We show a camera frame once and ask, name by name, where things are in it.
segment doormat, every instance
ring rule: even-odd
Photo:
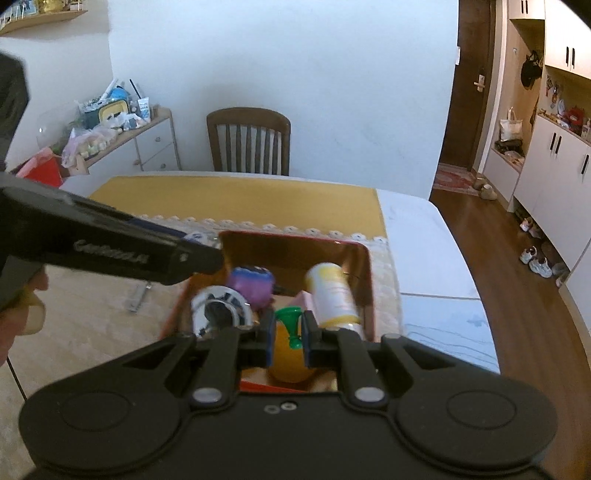
[[[433,189],[478,196],[478,191],[472,188],[473,183],[472,173],[465,168],[440,163],[437,166]]]

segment chair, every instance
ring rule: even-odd
[[[222,129],[224,158],[219,135]],[[250,107],[217,110],[207,116],[207,132],[216,171],[290,174],[291,124],[280,113]]]

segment brown door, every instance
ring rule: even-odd
[[[472,168],[480,140],[492,70],[494,0],[459,0],[457,44],[460,63],[453,79],[452,101],[439,163]],[[485,87],[478,91],[479,76]]]

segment screw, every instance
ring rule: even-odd
[[[286,401],[281,404],[281,409],[285,411],[292,411],[297,408],[297,403],[292,401]]]
[[[263,411],[269,415],[277,415],[281,409],[277,405],[266,405]]]
[[[193,398],[199,403],[215,403],[222,399],[222,392],[217,388],[198,388],[193,392]]]
[[[376,387],[362,387],[355,391],[355,398],[363,403],[377,403],[382,401],[385,395],[381,388]]]

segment wooden floor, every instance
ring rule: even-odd
[[[558,480],[591,479],[591,371],[553,279],[518,257],[531,246],[498,202],[433,190],[474,276],[491,324],[501,372],[527,382],[554,403],[558,435],[544,466]]]

